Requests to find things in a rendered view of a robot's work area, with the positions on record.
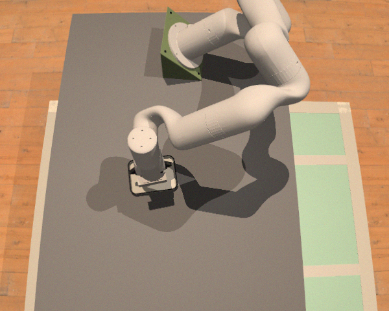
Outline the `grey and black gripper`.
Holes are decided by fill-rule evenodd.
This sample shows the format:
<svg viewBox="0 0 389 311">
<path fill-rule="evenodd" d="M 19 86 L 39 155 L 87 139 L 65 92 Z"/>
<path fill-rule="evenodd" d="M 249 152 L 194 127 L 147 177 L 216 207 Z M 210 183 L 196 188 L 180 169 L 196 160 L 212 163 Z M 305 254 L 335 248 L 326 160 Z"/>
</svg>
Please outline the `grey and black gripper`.
<svg viewBox="0 0 389 311">
<path fill-rule="evenodd" d="M 171 162 L 164 161 L 164 158 L 163 158 L 163 155 L 162 155 L 162 154 L 160 154 L 160 159 L 159 159 L 159 161 L 160 161 L 160 162 L 159 162 L 160 173 L 163 173 L 163 171 L 166 170 L 167 167 L 171 167 L 171 166 L 172 166 L 172 165 L 171 165 Z M 138 168 L 138 167 L 136 166 L 135 162 L 134 162 L 134 167 L 135 167 L 136 171 L 135 171 L 134 168 L 132 168 L 131 170 L 129 170 L 129 171 L 130 171 L 130 174 L 135 174 L 135 175 L 137 175 L 137 176 L 141 176 L 140 168 Z"/>
</svg>

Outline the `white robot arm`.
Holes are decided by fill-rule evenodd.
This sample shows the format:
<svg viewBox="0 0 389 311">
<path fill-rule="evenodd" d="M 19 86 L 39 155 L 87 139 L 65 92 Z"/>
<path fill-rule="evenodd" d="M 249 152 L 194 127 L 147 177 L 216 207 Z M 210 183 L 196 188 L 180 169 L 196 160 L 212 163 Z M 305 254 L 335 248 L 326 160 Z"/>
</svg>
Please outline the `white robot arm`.
<svg viewBox="0 0 389 311">
<path fill-rule="evenodd" d="M 173 147 L 188 150 L 252 130 L 277 107 L 296 104 L 308 95 L 309 75 L 287 43 L 291 20 L 281 1 L 237 2 L 243 14 L 225 8 L 195 24 L 175 23 L 168 33 L 169 47 L 182 66 L 194 69 L 202 63 L 203 54 L 244 39 L 248 56 L 268 85 L 246 87 L 231 98 L 183 118 L 165 106 L 137 113 L 127 142 L 141 170 L 139 187 L 167 182 L 165 172 L 159 169 L 160 124 L 165 123 Z"/>
</svg>

